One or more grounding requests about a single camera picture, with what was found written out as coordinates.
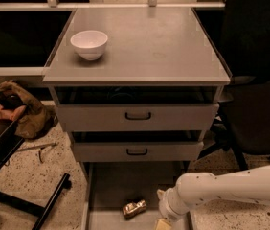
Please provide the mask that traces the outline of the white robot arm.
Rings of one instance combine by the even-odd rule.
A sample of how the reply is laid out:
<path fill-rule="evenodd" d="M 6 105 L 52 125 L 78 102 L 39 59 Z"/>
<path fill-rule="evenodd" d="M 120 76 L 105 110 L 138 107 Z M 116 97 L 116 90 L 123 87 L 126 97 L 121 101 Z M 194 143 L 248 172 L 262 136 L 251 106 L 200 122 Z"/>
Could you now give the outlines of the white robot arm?
<path fill-rule="evenodd" d="M 174 187 L 158 190 L 157 195 L 160 214 L 169 222 L 217 199 L 270 205 L 270 165 L 222 175 L 187 172 Z"/>

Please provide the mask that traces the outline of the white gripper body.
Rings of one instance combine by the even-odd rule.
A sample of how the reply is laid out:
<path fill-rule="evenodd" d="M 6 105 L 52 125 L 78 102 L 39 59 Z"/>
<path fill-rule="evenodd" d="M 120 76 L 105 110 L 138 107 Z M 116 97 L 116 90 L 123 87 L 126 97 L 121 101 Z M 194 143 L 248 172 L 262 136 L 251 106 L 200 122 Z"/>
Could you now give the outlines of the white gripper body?
<path fill-rule="evenodd" d="M 164 219 L 176 222 L 187 213 L 187 206 L 175 188 L 168 188 L 163 199 L 159 199 L 159 211 Z"/>

